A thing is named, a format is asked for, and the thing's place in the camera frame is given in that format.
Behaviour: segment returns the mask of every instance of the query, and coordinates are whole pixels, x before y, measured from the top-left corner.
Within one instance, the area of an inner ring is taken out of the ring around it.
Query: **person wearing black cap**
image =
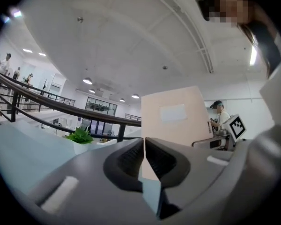
[[[227,121],[230,118],[229,113],[227,113],[227,111],[224,109],[224,105],[223,105],[222,101],[220,101],[220,100],[215,101],[210,106],[210,108],[216,110],[216,113],[219,114],[218,123],[216,123],[214,121],[210,121],[212,126],[220,127],[225,121]]]
[[[4,60],[0,60],[0,73],[3,75],[6,75],[8,69],[9,69],[9,60],[11,58],[10,53],[6,53],[6,58]]]

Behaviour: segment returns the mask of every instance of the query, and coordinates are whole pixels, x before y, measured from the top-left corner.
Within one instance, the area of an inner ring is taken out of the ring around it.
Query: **white label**
[[[160,108],[162,122],[173,122],[187,119],[184,104]]]

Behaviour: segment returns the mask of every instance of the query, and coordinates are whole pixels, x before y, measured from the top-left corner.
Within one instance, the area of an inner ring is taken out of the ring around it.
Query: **white shirt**
[[[221,111],[220,117],[219,117],[219,123],[222,125],[225,121],[227,121],[230,118],[229,113],[226,112],[226,110]]]
[[[9,61],[6,61],[6,59],[4,59],[3,61],[1,61],[0,64],[0,73],[5,74],[5,71],[9,69]]]

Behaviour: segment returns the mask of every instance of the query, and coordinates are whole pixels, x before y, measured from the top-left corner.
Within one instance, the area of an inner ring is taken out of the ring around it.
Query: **beige box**
[[[199,88],[188,87],[141,98],[142,137],[191,146],[212,138],[207,109]]]

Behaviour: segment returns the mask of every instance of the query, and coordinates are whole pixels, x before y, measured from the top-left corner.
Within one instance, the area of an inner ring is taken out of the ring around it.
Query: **black cap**
[[[215,101],[215,102],[214,102],[214,103],[210,106],[210,108],[212,108],[212,109],[216,109],[216,106],[217,106],[217,105],[219,105],[219,104],[221,104],[221,105],[222,105],[223,103],[222,103],[222,101],[217,100],[217,101]]]

